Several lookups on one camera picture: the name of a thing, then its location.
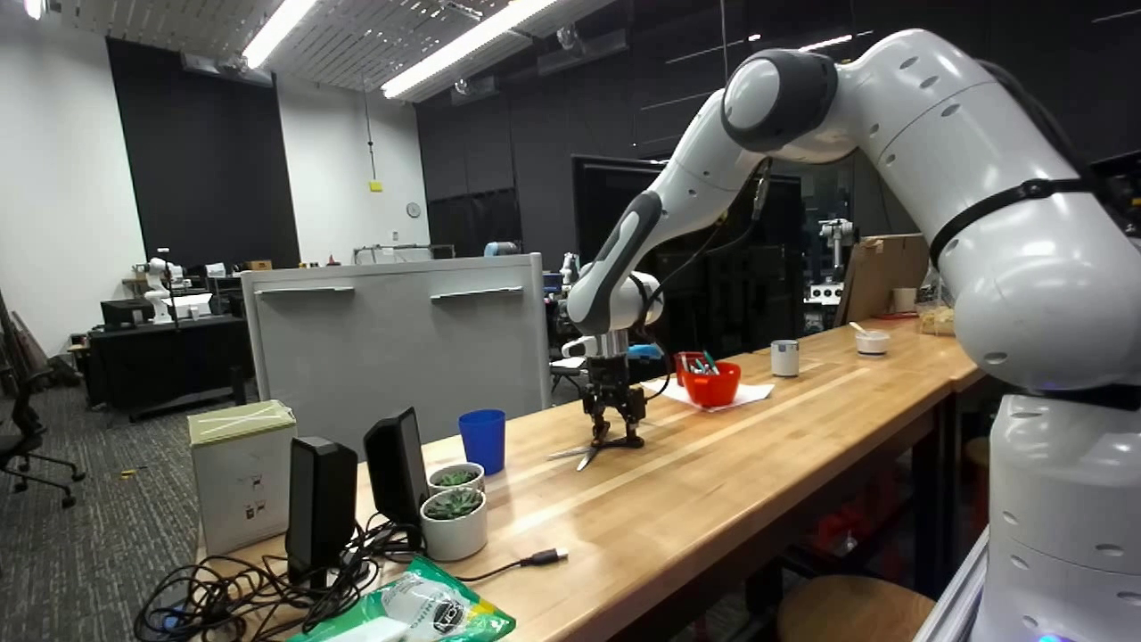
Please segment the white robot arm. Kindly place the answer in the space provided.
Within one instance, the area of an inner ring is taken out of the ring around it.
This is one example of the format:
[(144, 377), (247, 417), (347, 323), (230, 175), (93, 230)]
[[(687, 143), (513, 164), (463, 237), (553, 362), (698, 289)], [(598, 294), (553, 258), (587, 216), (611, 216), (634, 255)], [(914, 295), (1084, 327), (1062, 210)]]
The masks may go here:
[(851, 60), (745, 56), (575, 281), (575, 325), (631, 327), (634, 264), (712, 226), (756, 164), (850, 154), (921, 230), (955, 343), (1005, 384), (971, 640), (1141, 642), (1141, 246), (955, 42), (900, 28)]

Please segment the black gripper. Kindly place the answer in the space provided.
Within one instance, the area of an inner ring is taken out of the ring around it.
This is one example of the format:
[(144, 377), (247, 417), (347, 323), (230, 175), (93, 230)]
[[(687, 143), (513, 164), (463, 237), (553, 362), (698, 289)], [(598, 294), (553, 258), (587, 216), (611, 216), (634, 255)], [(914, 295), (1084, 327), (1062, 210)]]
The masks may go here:
[(638, 424), (646, 417), (646, 393), (628, 382), (623, 357), (584, 362), (580, 411), (591, 417), (591, 449), (606, 447), (606, 434), (611, 434), (606, 408), (618, 408), (623, 417), (623, 447), (643, 449), (646, 438), (638, 434)]

